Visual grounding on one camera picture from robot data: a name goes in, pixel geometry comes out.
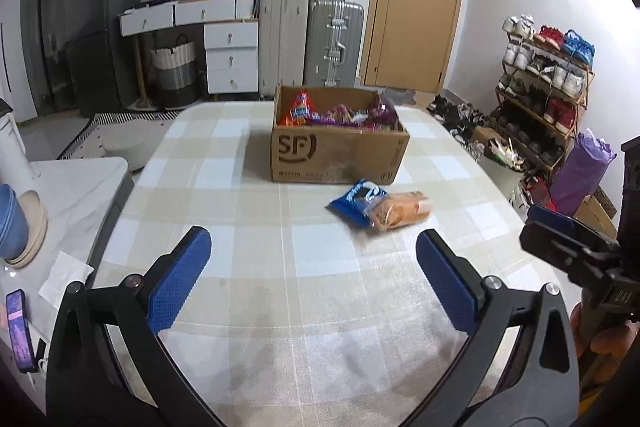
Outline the right hand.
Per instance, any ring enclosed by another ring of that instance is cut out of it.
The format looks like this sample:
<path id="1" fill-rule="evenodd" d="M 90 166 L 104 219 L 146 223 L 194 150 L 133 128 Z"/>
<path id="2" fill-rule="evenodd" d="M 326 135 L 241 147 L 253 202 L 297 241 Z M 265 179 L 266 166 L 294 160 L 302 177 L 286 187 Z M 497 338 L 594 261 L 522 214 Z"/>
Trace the right hand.
<path id="1" fill-rule="evenodd" d="M 582 324 L 582 305 L 574 306 L 570 314 L 570 328 L 574 334 L 577 356 L 580 357 L 586 349 L 590 349 L 597 355 L 608 355 L 614 361 L 620 362 L 626 357 L 627 352 L 634 343 L 639 324 L 627 321 L 623 325 L 617 325 L 612 329 L 600 332 L 590 343 L 586 343 L 579 334 L 579 326 Z"/>

